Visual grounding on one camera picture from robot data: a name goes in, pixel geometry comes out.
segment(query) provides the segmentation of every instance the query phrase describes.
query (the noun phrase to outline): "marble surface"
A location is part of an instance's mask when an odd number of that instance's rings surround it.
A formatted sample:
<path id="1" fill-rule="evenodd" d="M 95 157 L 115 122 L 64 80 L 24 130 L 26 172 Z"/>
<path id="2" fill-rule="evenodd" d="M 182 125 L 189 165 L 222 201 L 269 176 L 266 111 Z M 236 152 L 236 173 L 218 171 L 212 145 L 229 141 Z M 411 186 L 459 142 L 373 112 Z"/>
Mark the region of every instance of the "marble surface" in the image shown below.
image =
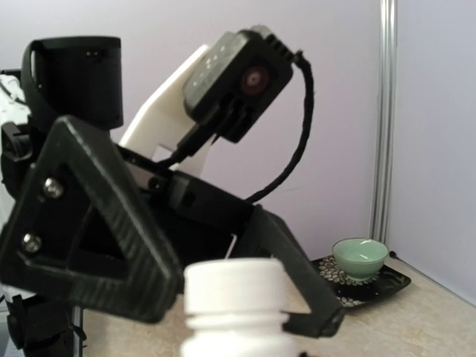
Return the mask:
<path id="1" fill-rule="evenodd" d="M 402 262 L 387 264 L 413 283 L 390 299 L 350 312 L 334 338 L 297 338 L 303 350 L 317 357 L 476 357 L 476 308 Z M 306 311 L 291 283 L 289 308 Z M 84 329 L 84 357 L 179 357 L 179 346 L 190 335 L 181 299 L 158 325 L 85 312 Z"/>

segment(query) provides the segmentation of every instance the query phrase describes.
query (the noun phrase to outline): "metal pole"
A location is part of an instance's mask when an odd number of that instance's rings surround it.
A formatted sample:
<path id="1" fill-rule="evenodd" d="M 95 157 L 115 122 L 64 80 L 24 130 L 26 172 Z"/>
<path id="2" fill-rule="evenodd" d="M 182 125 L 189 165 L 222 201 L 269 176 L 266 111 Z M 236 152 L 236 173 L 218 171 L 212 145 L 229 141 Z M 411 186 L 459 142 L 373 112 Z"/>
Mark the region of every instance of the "metal pole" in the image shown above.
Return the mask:
<path id="1" fill-rule="evenodd" d="M 392 175 L 396 83 L 396 1 L 381 0 L 379 122 L 370 238 L 386 243 Z"/>

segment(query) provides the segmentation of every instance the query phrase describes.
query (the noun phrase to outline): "white bottle cap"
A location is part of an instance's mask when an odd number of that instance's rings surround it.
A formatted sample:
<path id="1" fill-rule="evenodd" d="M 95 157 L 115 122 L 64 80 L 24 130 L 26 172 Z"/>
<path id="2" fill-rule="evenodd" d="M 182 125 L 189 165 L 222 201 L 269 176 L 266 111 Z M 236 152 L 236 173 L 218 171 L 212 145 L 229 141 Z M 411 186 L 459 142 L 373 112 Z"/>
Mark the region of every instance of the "white bottle cap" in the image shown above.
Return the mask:
<path id="1" fill-rule="evenodd" d="M 185 313 L 283 310 L 285 272 L 276 259 L 212 260 L 185 269 Z"/>

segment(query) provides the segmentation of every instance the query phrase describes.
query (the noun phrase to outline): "green bowl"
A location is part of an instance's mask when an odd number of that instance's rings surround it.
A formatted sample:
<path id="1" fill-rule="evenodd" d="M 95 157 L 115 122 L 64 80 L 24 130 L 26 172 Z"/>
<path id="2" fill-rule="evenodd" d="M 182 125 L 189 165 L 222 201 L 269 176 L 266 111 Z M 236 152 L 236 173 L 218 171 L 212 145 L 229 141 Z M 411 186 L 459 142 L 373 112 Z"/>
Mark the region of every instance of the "green bowl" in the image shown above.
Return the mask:
<path id="1" fill-rule="evenodd" d="M 388 257 L 385 245 L 366 238 L 341 240 L 334 244 L 332 253 L 347 276 L 356 281 L 369 280 L 382 268 Z"/>

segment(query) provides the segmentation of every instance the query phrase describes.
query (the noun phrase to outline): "white bottle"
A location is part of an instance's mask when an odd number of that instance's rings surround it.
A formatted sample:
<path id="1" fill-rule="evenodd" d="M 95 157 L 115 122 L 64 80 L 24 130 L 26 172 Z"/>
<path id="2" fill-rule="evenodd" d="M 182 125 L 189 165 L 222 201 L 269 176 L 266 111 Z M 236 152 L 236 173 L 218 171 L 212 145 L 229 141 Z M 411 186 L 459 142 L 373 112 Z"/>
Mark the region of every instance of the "white bottle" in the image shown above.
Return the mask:
<path id="1" fill-rule="evenodd" d="M 185 313 L 194 330 L 181 357 L 297 357 L 283 265 L 274 259 L 214 260 L 185 269 Z"/>

